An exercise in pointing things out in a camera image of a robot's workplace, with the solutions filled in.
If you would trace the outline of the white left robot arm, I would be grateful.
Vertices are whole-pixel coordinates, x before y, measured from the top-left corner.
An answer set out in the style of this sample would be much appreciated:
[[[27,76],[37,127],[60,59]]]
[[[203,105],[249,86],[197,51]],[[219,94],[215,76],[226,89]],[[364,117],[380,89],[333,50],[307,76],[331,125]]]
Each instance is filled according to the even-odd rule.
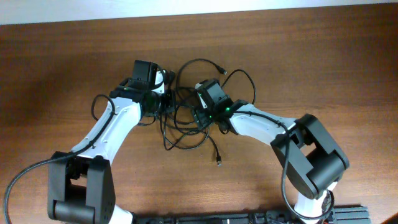
[[[108,95],[104,113],[70,152],[55,152],[49,165],[47,214],[65,223],[134,223],[116,204],[111,165],[131,130],[172,102],[176,74],[154,62],[136,60],[132,76]]]

